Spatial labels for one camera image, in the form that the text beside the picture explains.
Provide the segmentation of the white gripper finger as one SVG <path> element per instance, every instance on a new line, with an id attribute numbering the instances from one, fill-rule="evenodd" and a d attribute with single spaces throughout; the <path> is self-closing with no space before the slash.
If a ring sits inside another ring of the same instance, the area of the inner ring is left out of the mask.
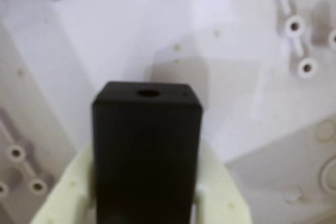
<path id="1" fill-rule="evenodd" d="M 31 223 L 87 223 L 94 184 L 93 147 L 88 144 L 66 167 Z"/>
<path id="2" fill-rule="evenodd" d="M 228 169 L 205 140 L 200 142 L 195 187 L 196 223 L 252 223 L 248 203 Z"/>

